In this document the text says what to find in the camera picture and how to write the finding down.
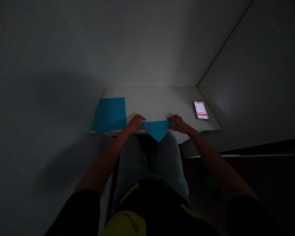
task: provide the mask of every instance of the hand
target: hand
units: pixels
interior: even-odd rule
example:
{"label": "hand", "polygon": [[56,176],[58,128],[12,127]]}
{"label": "hand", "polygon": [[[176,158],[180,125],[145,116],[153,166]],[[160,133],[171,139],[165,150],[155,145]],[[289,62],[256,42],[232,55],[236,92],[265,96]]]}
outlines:
{"label": "hand", "polygon": [[146,127],[141,126],[141,120],[145,120],[145,118],[139,114],[135,115],[124,130],[128,131],[129,134],[133,134],[139,130],[147,130]]}
{"label": "hand", "polygon": [[172,129],[180,133],[188,133],[192,129],[183,121],[183,119],[179,115],[173,115],[171,117],[168,117],[167,119],[172,120],[176,123],[176,126],[169,126],[167,127],[168,129]]}

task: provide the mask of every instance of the black sleeve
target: black sleeve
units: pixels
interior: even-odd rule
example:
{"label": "black sleeve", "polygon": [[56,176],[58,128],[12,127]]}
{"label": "black sleeve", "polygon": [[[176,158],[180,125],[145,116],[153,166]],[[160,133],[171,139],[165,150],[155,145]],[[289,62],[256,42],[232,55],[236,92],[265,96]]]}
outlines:
{"label": "black sleeve", "polygon": [[97,235],[99,216],[99,194],[81,190],[67,200],[45,235]]}
{"label": "black sleeve", "polygon": [[226,205],[227,229],[234,235],[285,235],[261,202],[248,196],[236,196]]}

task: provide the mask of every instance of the wrist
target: wrist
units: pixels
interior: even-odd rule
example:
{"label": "wrist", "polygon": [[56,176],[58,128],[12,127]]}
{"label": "wrist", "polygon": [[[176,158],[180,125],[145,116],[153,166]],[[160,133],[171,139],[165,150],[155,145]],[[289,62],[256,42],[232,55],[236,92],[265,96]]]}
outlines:
{"label": "wrist", "polygon": [[188,130],[187,130],[187,132],[186,132],[186,134],[188,135],[188,136],[190,136],[190,135],[192,135],[193,133],[198,133],[194,128],[192,128],[191,126],[188,126]]}
{"label": "wrist", "polygon": [[126,136],[132,135],[132,132],[128,127],[123,128],[120,133],[125,134]]}

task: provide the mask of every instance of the dark floor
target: dark floor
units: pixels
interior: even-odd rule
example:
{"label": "dark floor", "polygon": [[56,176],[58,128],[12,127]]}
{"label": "dark floor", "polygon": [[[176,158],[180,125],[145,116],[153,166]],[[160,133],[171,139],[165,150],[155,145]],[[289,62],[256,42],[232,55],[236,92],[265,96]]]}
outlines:
{"label": "dark floor", "polygon": [[[139,137],[139,141],[148,158],[157,142],[149,135]],[[295,234],[295,156],[227,157],[226,160],[255,191],[286,233]],[[182,158],[182,162],[190,189],[191,209],[213,225],[222,236],[228,235],[225,205],[204,184],[203,177],[208,172],[201,158]],[[111,185],[110,203],[113,201],[117,174],[118,165]]]}

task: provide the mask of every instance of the forearm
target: forearm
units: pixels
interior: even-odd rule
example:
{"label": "forearm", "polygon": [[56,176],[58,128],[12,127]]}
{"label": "forearm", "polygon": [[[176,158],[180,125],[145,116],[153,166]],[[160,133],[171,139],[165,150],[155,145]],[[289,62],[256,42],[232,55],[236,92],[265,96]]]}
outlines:
{"label": "forearm", "polygon": [[122,148],[129,137],[130,133],[128,130],[123,129],[106,151],[97,158],[73,193],[82,189],[94,189],[99,194],[102,194],[106,182],[119,159]]}
{"label": "forearm", "polygon": [[196,146],[205,166],[215,178],[227,199],[235,195],[247,195],[258,200],[249,185],[235,169],[196,130],[187,133]]}

